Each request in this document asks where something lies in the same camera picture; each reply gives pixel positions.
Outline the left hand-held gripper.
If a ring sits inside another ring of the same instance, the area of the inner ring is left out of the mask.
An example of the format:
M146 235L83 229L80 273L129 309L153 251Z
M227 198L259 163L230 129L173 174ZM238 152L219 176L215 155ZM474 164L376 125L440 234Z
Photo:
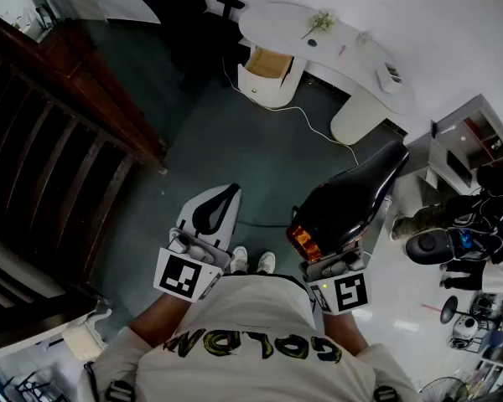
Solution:
M231 262L227 250L241 204L237 183L188 200L158 253L153 287L188 302L203 300Z

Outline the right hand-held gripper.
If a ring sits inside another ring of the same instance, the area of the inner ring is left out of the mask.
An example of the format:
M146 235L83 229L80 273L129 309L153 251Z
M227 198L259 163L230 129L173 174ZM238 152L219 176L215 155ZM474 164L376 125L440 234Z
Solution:
M342 315L370 303L365 274L369 258L355 242L339 254L299 265L303 280L322 313Z

